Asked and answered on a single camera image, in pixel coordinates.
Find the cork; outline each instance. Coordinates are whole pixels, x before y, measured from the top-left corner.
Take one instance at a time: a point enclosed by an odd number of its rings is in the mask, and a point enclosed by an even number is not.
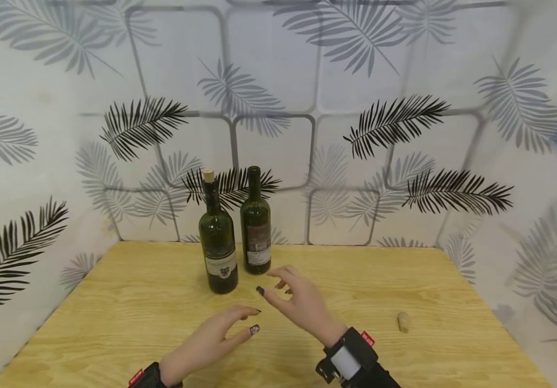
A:
[[[407,312],[402,311],[397,314],[397,322],[399,323],[399,330],[402,332],[410,331],[410,317]]]
[[[214,181],[214,170],[213,169],[204,168],[204,169],[202,169],[201,174],[203,174],[203,179],[206,182],[212,183]]]

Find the bottle label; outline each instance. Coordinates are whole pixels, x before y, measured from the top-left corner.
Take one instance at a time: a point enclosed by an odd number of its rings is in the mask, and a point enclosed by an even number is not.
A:
[[[246,256],[250,265],[261,266],[270,261],[270,224],[249,226],[248,246],[246,248]]]
[[[226,279],[237,265],[235,244],[220,250],[205,250],[205,268],[210,275]]]

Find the wine bottle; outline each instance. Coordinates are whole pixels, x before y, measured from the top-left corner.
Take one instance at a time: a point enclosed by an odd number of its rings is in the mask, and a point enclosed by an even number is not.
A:
[[[205,257],[207,280],[214,293],[227,294],[238,285],[233,220],[229,213],[220,207],[218,182],[214,180],[214,171],[204,169],[202,174],[207,211],[199,221],[199,235]]]
[[[270,269],[270,205],[261,197],[261,169],[248,168],[248,199],[240,208],[243,266],[251,274]]]

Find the white label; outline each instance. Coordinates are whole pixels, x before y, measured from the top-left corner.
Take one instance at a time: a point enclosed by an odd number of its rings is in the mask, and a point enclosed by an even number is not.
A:
[[[238,261],[236,260],[235,251],[222,259],[205,257],[205,268],[207,268],[208,273],[222,279],[228,278],[231,272],[236,269],[236,265],[238,265]]]
[[[272,246],[268,246],[261,252],[247,251],[248,263],[253,266],[261,266],[270,261]]]

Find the wooden table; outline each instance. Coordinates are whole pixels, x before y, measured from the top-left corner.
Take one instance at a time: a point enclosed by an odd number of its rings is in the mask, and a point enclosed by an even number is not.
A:
[[[272,265],[312,278],[329,307],[376,340],[402,388],[550,387],[451,261],[433,248],[273,246]],[[0,388],[127,387],[139,368],[231,303],[263,310],[261,332],[188,388],[328,387],[315,339],[255,292],[275,280],[239,268],[228,295],[208,289],[198,244],[120,242],[0,375]],[[396,316],[412,319],[408,334]]]

